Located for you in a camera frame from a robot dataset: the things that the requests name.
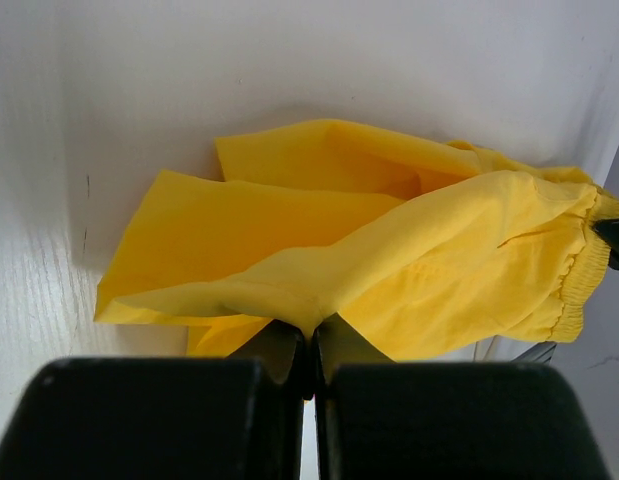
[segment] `yellow fabric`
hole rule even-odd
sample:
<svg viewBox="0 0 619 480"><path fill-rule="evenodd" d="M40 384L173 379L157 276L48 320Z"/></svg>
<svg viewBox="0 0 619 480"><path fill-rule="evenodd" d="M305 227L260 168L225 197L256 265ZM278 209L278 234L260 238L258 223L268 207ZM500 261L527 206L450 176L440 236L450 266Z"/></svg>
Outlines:
<svg viewBox="0 0 619 480"><path fill-rule="evenodd" d="M98 287L96 319L190 326L228 355L278 318L338 312L395 360L492 335L568 342L604 275L591 230L619 202L536 169L336 120L220 138L226 182L163 171Z"/></svg>

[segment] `black object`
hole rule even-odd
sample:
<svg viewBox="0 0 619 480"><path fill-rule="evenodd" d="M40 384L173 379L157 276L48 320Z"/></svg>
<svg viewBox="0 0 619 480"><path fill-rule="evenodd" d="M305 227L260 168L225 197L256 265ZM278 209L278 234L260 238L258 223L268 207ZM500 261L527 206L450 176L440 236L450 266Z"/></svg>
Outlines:
<svg viewBox="0 0 619 480"><path fill-rule="evenodd" d="M611 247L609 267L619 271L619 218L600 220L593 225L593 231Z"/></svg>
<svg viewBox="0 0 619 480"><path fill-rule="evenodd" d="M395 364L341 318L272 322L223 360L75 359L32 381L0 479L298 478L315 390L321 478L608 478L545 366Z"/></svg>

